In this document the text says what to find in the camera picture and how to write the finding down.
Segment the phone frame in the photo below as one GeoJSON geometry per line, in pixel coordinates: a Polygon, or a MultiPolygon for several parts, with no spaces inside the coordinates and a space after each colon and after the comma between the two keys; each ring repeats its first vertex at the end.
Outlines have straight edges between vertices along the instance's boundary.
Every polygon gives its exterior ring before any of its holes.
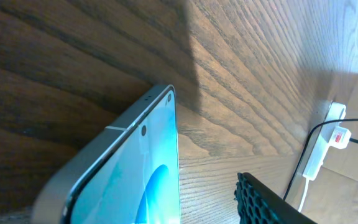
{"type": "MultiPolygon", "coordinates": [[[[31,223],[70,223],[73,206],[83,188],[171,90],[176,102],[173,85],[151,88],[65,164],[37,197],[31,223]]],[[[177,129],[176,104],[175,126],[177,129]]]]}

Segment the phone screen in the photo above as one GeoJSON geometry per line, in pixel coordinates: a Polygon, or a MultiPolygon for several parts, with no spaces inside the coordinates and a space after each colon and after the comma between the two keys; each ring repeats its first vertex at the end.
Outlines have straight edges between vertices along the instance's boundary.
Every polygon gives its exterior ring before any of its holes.
{"type": "Polygon", "coordinates": [[[180,223],[173,91],[163,96],[83,188],[70,222],[180,223]]]}

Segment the smartphone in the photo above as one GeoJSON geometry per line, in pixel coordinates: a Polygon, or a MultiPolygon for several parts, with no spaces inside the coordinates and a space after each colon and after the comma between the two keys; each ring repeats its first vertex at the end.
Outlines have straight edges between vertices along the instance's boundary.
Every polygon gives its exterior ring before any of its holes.
{"type": "Polygon", "coordinates": [[[46,184],[32,223],[180,223],[175,89],[157,85],[46,184]]]}

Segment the wooden table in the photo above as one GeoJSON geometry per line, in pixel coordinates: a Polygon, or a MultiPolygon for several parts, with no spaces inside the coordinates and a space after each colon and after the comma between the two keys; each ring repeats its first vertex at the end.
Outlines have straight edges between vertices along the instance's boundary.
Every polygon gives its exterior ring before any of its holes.
{"type": "Polygon", "coordinates": [[[182,223],[238,223],[236,173],[282,195],[355,72],[358,0],[0,1],[0,222],[28,220],[59,167],[171,83],[182,223]]]}

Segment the white cable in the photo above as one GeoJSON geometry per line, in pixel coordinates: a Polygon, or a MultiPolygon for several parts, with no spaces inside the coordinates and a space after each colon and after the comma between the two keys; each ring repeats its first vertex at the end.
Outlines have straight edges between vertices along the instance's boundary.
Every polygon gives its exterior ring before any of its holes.
{"type": "Polygon", "coordinates": [[[306,194],[308,193],[308,186],[309,186],[309,179],[306,178],[305,190],[303,191],[302,200],[301,200],[301,204],[299,205],[298,212],[302,211],[302,207],[306,199],[306,194]]]}

